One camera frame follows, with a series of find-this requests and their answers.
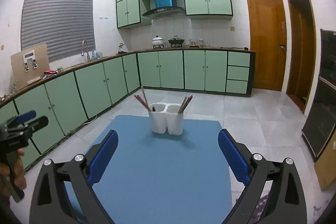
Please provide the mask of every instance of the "tile floor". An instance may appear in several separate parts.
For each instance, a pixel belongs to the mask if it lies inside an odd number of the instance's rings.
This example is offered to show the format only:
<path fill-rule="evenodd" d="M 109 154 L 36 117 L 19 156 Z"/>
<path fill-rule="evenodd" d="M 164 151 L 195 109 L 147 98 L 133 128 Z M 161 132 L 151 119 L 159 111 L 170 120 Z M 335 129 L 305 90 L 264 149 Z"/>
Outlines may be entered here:
<path fill-rule="evenodd" d="M 189 93 L 146 90 L 146 95 L 149 103 L 181 103 L 184 96 Z M 305 117 L 286 94 L 271 90 L 253 90 L 251 97 L 195 93 L 185 113 L 186 119 L 219 121 L 237 142 L 244 143 L 252 153 L 258 152 L 268 160 L 283 161 L 285 157 L 292 158 L 304 189 L 308 224 L 313 224 L 328 205 L 336 191 L 336 185 L 327 192 L 321 192 L 312 157 L 301 137 Z M 148 115 L 140 103 L 133 96 L 129 96 L 84 126 L 45 158 L 61 162 L 83 153 L 111 120 L 117 115 L 125 114 Z M 28 186 L 25 199 L 19 204 L 11 203 L 13 211 L 23 224 L 28 224 L 31 196 L 43 161 L 26 174 Z M 234 204 L 244 186 L 236 180 L 231 170 L 230 174 Z M 267 194 L 270 185 L 266 184 L 263 194 Z"/>

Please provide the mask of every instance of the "metal bolt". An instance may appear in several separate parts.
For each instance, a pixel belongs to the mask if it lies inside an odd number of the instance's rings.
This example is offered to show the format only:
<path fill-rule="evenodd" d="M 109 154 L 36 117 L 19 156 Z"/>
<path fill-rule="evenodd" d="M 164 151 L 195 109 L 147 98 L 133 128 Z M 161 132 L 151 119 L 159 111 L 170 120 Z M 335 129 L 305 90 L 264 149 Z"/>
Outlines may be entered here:
<path fill-rule="evenodd" d="M 51 165 L 51 159 L 47 159 L 43 163 L 44 165 Z"/>
<path fill-rule="evenodd" d="M 84 159 L 84 156 L 81 154 L 75 156 L 75 161 L 82 161 L 83 159 Z"/>
<path fill-rule="evenodd" d="M 287 162 L 288 164 L 293 164 L 293 160 L 292 160 L 291 158 L 286 158 L 286 162 Z"/>
<path fill-rule="evenodd" d="M 254 154 L 254 155 L 253 155 L 253 158 L 254 158 L 255 160 L 261 160 L 263 157 L 262 157 L 262 155 L 260 155 L 260 154 Z"/>

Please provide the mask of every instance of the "window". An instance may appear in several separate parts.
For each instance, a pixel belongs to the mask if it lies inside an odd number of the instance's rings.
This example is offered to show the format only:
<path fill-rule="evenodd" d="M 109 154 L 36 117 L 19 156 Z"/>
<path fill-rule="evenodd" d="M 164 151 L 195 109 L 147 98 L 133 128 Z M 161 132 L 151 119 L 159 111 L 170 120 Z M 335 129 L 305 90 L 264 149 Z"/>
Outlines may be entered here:
<path fill-rule="evenodd" d="M 21 50 L 46 43 L 51 62 L 81 53 L 83 39 L 95 50 L 92 0 L 24 1 Z"/>

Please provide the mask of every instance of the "doorway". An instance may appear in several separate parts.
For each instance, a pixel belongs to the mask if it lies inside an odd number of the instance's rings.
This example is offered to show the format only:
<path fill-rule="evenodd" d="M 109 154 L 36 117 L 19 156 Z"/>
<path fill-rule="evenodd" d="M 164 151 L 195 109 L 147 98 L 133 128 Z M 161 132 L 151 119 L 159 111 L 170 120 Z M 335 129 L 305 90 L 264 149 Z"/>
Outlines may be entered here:
<path fill-rule="evenodd" d="M 256 51 L 253 87 L 281 90 L 287 31 L 283 0 L 247 0 L 251 50 Z"/>
<path fill-rule="evenodd" d="M 303 112 L 313 79 L 316 36 L 310 0 L 288 0 L 292 26 L 292 59 L 287 94 Z"/>

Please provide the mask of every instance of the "faucet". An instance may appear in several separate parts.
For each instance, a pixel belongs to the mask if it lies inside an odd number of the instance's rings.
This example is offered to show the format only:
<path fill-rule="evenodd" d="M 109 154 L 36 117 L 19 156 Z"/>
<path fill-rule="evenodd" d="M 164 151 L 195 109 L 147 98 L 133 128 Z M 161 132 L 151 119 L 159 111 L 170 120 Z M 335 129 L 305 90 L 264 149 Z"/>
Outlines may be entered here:
<path fill-rule="evenodd" d="M 82 42 L 82 56 L 84 56 L 84 41 L 85 41 L 85 44 L 86 44 L 87 61 L 90 61 L 89 50 L 87 48 L 87 42 L 86 42 L 85 39 Z"/>

